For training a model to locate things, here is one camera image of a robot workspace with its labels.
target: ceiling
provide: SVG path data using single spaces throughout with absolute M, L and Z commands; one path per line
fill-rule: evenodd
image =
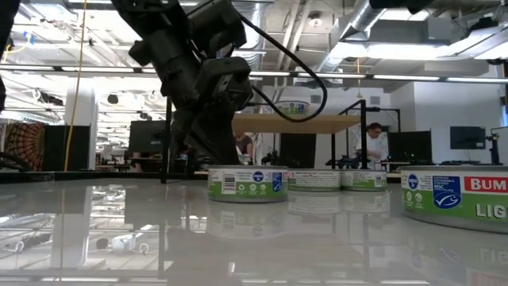
M 294 46 L 294 53 L 307 65 L 316 68 L 333 48 L 330 33 L 334 33 L 334 24 L 347 17 L 355 9 L 354 0 L 308 0 L 305 2 L 290 0 L 275 0 L 274 2 L 260 2 L 260 26 L 277 41 L 283 43 L 284 35 L 291 20 L 291 8 L 298 7 L 294 28 L 287 47 Z M 12 38 L 15 49 L 23 48 L 20 52 L 10 53 L 2 59 L 3 64 L 41 64 L 49 66 L 76 66 L 80 57 L 80 35 L 83 20 L 83 3 L 80 0 L 29 0 L 23 1 L 16 16 Z M 107 0 L 88 0 L 86 11 L 86 36 L 83 44 L 83 66 L 99 67 L 138 67 L 128 54 L 128 50 L 135 40 L 140 38 L 119 17 Z M 182 2 L 186 9 L 191 9 L 193 2 Z M 382 24 L 406 25 L 409 21 L 415 25 L 424 25 L 424 20 L 430 16 L 448 20 L 448 24 L 455 30 L 463 25 L 469 25 L 478 17 L 486 13 L 498 13 L 499 0 L 460 0 L 435 1 L 427 10 L 414 16 L 406 10 L 388 10 L 380 18 L 376 27 Z M 322 23 L 319 26 L 307 25 L 309 14 L 319 14 Z M 300 21 L 303 21 L 302 32 L 298 33 Z M 276 70 L 283 68 L 278 65 L 279 50 L 267 41 L 259 41 L 254 47 L 255 53 L 262 55 L 260 62 L 253 69 Z M 346 58 L 337 67 L 336 72 L 361 72 L 380 74 L 452 74 L 452 75 L 482 75 L 488 69 L 484 60 L 393 60 L 379 58 Z M 294 63 L 288 63 L 288 69 L 294 69 Z M 57 111 L 21 113 L 19 116 L 35 121 L 58 123 L 62 121 L 63 112 L 48 104 L 38 102 L 34 98 L 34 90 L 40 89 L 65 102 L 69 78 L 66 75 L 26 75 L 25 73 L 3 71 L 2 78 L 8 88 L 8 108 L 53 108 Z M 160 95 L 160 81 L 157 78 L 120 78 L 95 77 L 94 84 L 100 98 L 101 110 L 164 110 L 165 99 Z M 266 79 L 261 84 L 273 84 Z M 356 87 L 356 80 L 345 80 L 342 87 Z M 383 87 L 390 90 L 395 83 L 384 81 L 367 81 L 362 87 Z M 110 104 L 107 97 L 118 94 L 120 102 Z M 151 113 L 154 119 L 164 119 L 164 113 Z M 139 114 L 100 114 L 99 133 L 107 134 L 112 129 L 128 136 L 127 127 L 132 120 L 139 120 Z

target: green can label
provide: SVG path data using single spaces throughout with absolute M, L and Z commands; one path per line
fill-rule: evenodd
M 231 195 L 254 199 L 287 195 L 286 170 L 220 168 L 208 173 L 210 197 Z
M 367 189 L 384 189 L 387 187 L 387 174 L 385 172 L 356 172 L 343 171 L 341 173 L 341 186 L 354 190 L 355 187 Z
M 402 172 L 401 183 L 408 212 L 508 222 L 506 172 Z
M 289 171 L 289 189 L 292 191 L 339 191 L 341 172 L 336 171 Z

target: person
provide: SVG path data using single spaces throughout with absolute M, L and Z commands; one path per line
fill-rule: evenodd
M 245 133 L 235 133 L 235 143 L 237 144 L 237 148 L 240 153 L 247 154 L 247 156 L 252 160 L 252 139 L 245 135 Z
M 378 122 L 373 122 L 367 126 L 367 158 L 371 161 L 380 161 L 386 159 L 383 154 L 381 140 L 379 136 L 383 132 L 383 127 Z M 362 141 L 358 140 L 355 146 L 357 154 L 362 153 Z

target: barcode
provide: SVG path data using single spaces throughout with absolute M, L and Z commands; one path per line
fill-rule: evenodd
M 382 178 L 382 176 L 376 176 L 375 177 L 374 186 L 375 187 L 382 187 L 383 186 L 383 178 Z
M 235 227 L 235 213 L 231 211 L 221 211 L 222 229 L 231 230 Z
M 234 195 L 237 193 L 237 182 L 234 174 L 224 174 L 222 181 L 222 194 Z

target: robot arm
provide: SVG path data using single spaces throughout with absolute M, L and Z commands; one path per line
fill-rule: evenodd
M 175 104 L 170 149 L 179 150 L 185 141 L 216 163 L 239 164 L 231 121 L 252 97 L 250 67 L 241 57 L 216 57 L 246 42 L 231 2 L 204 2 L 188 14 L 176 0 L 112 3 L 142 38 L 129 55 L 142 66 L 152 64 L 162 95 Z

